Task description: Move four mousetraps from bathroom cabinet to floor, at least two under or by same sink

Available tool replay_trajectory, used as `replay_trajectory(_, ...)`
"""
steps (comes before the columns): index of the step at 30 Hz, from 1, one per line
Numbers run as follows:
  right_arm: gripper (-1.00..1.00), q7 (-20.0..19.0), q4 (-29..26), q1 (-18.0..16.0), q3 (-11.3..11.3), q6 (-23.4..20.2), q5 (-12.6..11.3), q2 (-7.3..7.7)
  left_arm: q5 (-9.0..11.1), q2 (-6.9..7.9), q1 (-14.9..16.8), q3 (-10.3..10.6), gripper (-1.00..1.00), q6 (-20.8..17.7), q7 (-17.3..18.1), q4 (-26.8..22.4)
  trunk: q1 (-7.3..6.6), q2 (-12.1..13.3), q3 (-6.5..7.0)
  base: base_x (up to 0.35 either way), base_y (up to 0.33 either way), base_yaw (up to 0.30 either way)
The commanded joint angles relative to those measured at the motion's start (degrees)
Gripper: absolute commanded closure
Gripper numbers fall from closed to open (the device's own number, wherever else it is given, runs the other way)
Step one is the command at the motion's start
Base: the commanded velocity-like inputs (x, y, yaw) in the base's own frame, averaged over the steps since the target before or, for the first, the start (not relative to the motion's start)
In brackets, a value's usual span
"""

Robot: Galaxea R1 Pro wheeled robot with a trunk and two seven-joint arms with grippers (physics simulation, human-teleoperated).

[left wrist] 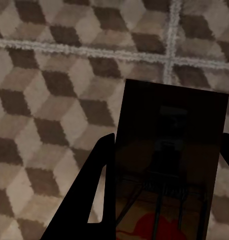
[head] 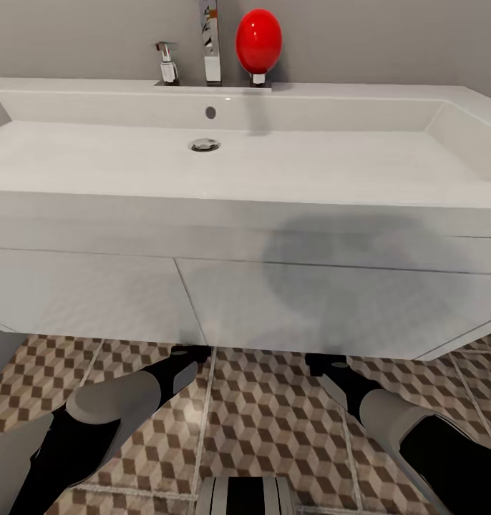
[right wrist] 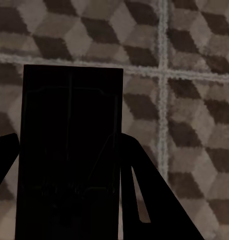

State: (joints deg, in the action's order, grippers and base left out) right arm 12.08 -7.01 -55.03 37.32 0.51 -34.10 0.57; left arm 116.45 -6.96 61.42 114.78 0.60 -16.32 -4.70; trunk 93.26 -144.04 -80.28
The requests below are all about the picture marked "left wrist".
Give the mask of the mousetrap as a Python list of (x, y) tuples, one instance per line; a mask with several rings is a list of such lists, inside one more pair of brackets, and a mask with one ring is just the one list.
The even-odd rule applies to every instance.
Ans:
[(127, 78), (116, 240), (206, 240), (229, 93)]

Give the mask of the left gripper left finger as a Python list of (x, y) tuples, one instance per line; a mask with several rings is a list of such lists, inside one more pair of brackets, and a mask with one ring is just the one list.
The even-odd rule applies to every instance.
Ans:
[[(115, 133), (95, 144), (40, 240), (116, 240)], [(103, 216), (88, 223), (106, 165)]]

